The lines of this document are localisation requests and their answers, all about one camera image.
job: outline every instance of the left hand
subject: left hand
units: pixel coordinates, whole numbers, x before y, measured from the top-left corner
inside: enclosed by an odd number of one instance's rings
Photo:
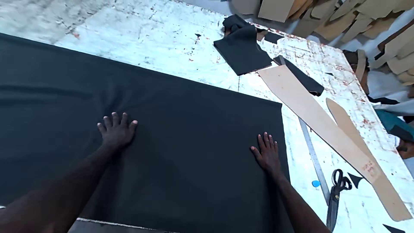
[[[103,146],[108,146],[117,150],[131,142],[135,134],[135,128],[138,124],[136,120],[132,121],[131,124],[128,125],[128,115],[123,113],[122,119],[119,121],[119,117],[116,112],[112,113],[112,122],[108,116],[104,116],[103,118],[105,127],[102,123],[98,123],[98,129],[102,134],[102,139],[104,140],[102,143]]]
[[[260,134],[258,135],[260,152],[254,146],[250,147],[250,149],[252,150],[258,164],[263,170],[275,177],[283,176],[283,172],[280,167],[277,142],[274,142],[272,136],[268,135],[267,132],[265,132],[263,136],[264,137],[262,138]]]

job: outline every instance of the folded black fabric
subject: folded black fabric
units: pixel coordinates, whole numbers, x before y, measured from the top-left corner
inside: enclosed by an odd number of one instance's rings
[[[214,46],[237,75],[271,65],[272,59],[257,44],[256,36],[255,26],[248,25],[214,41]]]
[[[298,78],[299,82],[302,83],[302,85],[309,91],[309,93],[316,95],[316,96],[320,96],[322,94],[325,88],[321,84],[319,84],[313,78],[309,77],[299,68],[297,68],[288,59],[286,58],[283,58],[283,59],[285,61],[287,68],[289,68],[290,71],[296,76],[296,78]],[[280,61],[279,56],[273,58],[273,61],[276,62],[278,65],[282,65],[282,62]]]
[[[228,29],[230,29],[231,33],[248,25],[250,24],[238,15],[231,15],[225,18],[223,21],[224,30],[227,31]]]
[[[249,149],[271,133],[289,178],[280,103],[5,34],[0,70],[0,205],[62,176],[99,147],[103,116],[127,112],[135,138],[81,217],[180,233],[293,232]]]

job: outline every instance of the cutting table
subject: cutting table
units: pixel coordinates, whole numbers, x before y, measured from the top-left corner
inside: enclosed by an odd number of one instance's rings
[[[2,33],[281,102],[256,72],[237,76],[214,48],[213,41],[224,36],[222,22],[226,15],[174,0],[85,0],[72,3],[21,0],[0,3],[0,6]],[[325,91],[315,99],[330,116],[325,103],[327,97],[347,111],[414,215],[414,180],[342,51],[269,30],[284,38],[277,44],[265,40],[258,42],[261,48],[271,58],[284,56],[322,84]],[[286,105],[282,107],[282,114],[291,183],[325,222],[327,205],[320,187],[311,184],[317,176],[298,117]],[[359,175],[311,130],[310,136],[329,187],[332,186],[331,174],[337,168]],[[413,219],[394,222],[365,180],[360,182],[358,189],[341,193],[336,233],[386,233],[388,230],[383,224],[406,232],[414,229]]]

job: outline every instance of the black scissors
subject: black scissors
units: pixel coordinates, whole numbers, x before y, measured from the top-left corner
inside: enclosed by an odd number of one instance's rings
[[[328,215],[326,216],[326,226],[333,232],[338,216],[338,205],[339,205],[339,193],[342,190],[352,189],[352,183],[348,177],[344,177],[344,173],[341,169],[336,169],[332,173],[332,182],[334,186],[331,188],[331,194],[329,197]]]

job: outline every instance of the tan cardboard template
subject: tan cardboard template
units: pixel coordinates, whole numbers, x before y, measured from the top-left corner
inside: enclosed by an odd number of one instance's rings
[[[312,5],[312,3],[313,3],[313,0],[306,0],[306,3],[304,4],[304,5],[302,5],[300,8],[299,8],[299,10],[298,11],[296,11],[293,15],[292,15],[292,17],[291,17],[291,19],[292,20],[297,20],[307,9],[308,9],[308,7],[310,6],[310,5]]]
[[[293,35],[297,35],[303,38],[309,36],[315,29],[317,29],[323,22],[325,22],[334,12],[335,1],[330,2],[330,8],[326,12],[325,16],[322,19],[315,19],[311,17],[311,12],[313,7],[309,8],[302,19],[299,21],[298,25],[293,31]]]
[[[362,49],[358,49],[358,64],[356,65],[355,75],[358,78],[358,81],[361,83],[363,73],[365,71],[366,66],[366,56],[365,51]]]
[[[327,21],[320,25],[315,32],[323,36],[328,41],[335,39],[339,34],[345,31],[354,21],[356,15],[353,12],[348,12],[343,17],[335,21]]]
[[[363,33],[364,36],[371,38],[371,39],[375,39],[378,34],[380,34],[383,31],[387,31],[391,24],[395,21],[395,18],[390,18],[390,19],[378,19],[374,25],[372,26],[372,28],[368,29],[367,31],[365,31]]]
[[[410,75],[407,71],[397,75],[397,78],[401,83],[414,82],[414,75]]]
[[[303,5],[305,5],[307,0],[295,0],[293,2],[292,7],[290,8],[289,13],[287,14],[287,17],[291,17],[294,13],[296,13]]]
[[[359,13],[356,17],[355,23],[349,28],[342,37],[341,41],[347,43],[356,37],[359,33],[363,32],[366,27],[372,22],[372,19],[362,13]]]
[[[263,0],[258,17],[285,22],[294,0]]]
[[[403,59],[393,57],[387,62],[387,64],[394,74],[399,75],[414,66],[414,53],[411,53]]]
[[[260,0],[232,0],[231,3],[243,15],[256,14],[260,8]]]
[[[311,16],[314,17],[314,18],[317,18],[317,19],[322,19],[325,16],[325,14],[328,12],[328,10],[331,9],[331,5],[332,4],[335,5],[335,3],[337,1],[338,0],[328,0],[328,1],[325,1],[321,4],[317,4],[313,8]]]
[[[331,16],[330,21],[337,19],[346,13],[349,13],[358,3],[359,0],[346,0]]]
[[[400,49],[414,38],[414,25],[411,25],[401,34],[385,44],[385,53],[378,60],[373,61],[370,67],[377,69],[391,58],[395,57]]]
[[[338,127],[346,135],[348,135],[348,137],[359,147],[362,152],[364,152],[364,154],[371,159],[373,163],[378,164],[345,109],[329,98],[326,98],[326,105],[328,106],[328,109],[334,117]]]
[[[414,52],[414,38],[407,44],[405,44],[397,53],[398,59],[403,59],[408,56],[410,53]]]
[[[409,10],[414,7],[414,0],[404,0],[392,12],[399,12],[403,10]]]
[[[357,10],[370,18],[384,18],[403,0],[366,0]]]
[[[258,73],[284,104],[372,184],[391,219],[412,218],[378,164],[335,124],[286,66],[259,70]]]

